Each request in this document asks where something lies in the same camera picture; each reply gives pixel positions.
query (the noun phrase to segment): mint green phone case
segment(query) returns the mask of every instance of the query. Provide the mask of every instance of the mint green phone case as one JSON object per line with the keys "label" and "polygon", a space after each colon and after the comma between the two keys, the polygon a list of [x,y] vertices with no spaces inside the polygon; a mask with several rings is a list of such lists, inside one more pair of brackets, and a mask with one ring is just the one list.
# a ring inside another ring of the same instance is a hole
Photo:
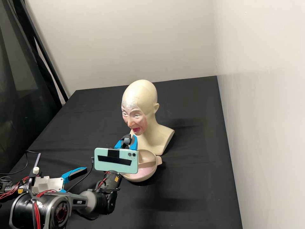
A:
{"label": "mint green phone case", "polygon": [[120,173],[138,172],[139,153],[130,149],[96,148],[94,168],[99,171],[114,170]]}

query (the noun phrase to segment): white knob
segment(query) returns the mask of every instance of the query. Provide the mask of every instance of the white knob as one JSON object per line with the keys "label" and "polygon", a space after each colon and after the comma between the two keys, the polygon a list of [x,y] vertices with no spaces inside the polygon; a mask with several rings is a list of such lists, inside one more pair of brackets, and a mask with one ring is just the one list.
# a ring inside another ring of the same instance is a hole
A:
{"label": "white knob", "polygon": [[39,173],[39,167],[34,167],[33,168],[33,173],[38,174]]}

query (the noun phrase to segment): mannequin nose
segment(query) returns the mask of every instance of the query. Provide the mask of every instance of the mannequin nose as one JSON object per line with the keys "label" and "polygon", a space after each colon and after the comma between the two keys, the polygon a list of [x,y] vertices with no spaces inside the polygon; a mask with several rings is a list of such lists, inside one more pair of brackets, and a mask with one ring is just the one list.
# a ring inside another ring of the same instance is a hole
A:
{"label": "mannequin nose", "polygon": [[128,121],[127,121],[128,127],[129,127],[129,128],[132,127],[133,124],[134,124],[134,122],[133,122],[132,120],[130,120],[130,118],[129,118]]}

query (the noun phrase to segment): black curtain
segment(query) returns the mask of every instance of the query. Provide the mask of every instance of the black curtain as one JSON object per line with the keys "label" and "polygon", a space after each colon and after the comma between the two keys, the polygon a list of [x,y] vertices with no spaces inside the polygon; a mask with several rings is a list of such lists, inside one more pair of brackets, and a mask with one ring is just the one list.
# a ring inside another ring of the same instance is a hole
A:
{"label": "black curtain", "polygon": [[11,170],[61,108],[19,2],[0,0],[0,172]]}

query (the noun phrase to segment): bald mannequin head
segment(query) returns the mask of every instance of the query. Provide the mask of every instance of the bald mannequin head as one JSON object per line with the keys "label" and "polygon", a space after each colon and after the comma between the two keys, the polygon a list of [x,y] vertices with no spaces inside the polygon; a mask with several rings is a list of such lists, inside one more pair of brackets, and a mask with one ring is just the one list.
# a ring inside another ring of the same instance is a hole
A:
{"label": "bald mannequin head", "polygon": [[157,90],[148,80],[130,84],[122,96],[122,116],[136,135],[145,132],[159,108]]}

